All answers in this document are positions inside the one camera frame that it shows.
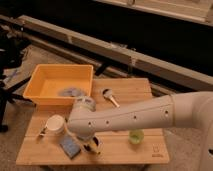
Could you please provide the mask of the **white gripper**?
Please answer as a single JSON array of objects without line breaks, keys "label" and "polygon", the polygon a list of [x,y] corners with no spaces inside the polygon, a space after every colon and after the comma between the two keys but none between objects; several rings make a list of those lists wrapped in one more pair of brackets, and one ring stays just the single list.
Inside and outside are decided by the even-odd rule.
[{"label": "white gripper", "polygon": [[89,147],[88,147],[88,143],[89,141],[93,138],[93,137],[96,137],[95,135],[90,135],[90,136],[80,136],[80,135],[77,135],[76,136],[76,140],[78,142],[78,145],[83,148],[86,152],[88,153],[92,153],[92,154],[95,154],[93,152],[90,151]]}]

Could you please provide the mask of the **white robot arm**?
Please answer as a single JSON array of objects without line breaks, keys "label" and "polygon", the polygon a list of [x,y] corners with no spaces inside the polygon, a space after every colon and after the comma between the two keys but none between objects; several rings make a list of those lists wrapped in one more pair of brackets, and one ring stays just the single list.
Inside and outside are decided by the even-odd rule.
[{"label": "white robot arm", "polygon": [[96,132],[183,127],[203,131],[198,171],[213,171],[213,92],[171,94],[119,108],[90,112],[78,98],[68,119],[68,129],[89,138]]}]

